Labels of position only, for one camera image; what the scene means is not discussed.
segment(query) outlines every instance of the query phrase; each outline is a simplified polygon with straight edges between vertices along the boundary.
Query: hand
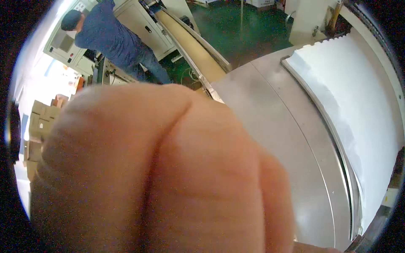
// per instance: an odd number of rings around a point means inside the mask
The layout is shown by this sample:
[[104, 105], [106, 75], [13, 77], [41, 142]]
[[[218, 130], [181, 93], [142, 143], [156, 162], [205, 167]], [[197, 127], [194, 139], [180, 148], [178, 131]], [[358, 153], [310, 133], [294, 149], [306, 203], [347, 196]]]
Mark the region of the hand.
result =
[[53, 249], [291, 252], [286, 171], [179, 85], [89, 88], [55, 122], [31, 221]]

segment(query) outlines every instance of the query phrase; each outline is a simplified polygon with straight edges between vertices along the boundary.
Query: floor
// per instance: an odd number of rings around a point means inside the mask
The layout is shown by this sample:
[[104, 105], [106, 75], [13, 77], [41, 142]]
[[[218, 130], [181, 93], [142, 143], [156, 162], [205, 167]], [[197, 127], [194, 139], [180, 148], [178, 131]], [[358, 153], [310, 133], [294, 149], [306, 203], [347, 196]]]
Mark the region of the floor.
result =
[[[211, 3], [209, 8], [189, 3], [189, 8], [201, 36], [227, 59], [233, 68], [292, 46], [288, 42], [288, 30], [291, 27], [286, 27], [286, 14], [281, 10], [259, 11], [256, 7], [245, 4], [241, 26], [240, 2], [217, 1]], [[177, 51], [160, 63], [175, 83], [190, 87], [195, 81], [189, 77], [189, 65], [183, 58], [172, 63], [171, 59], [176, 55]]]

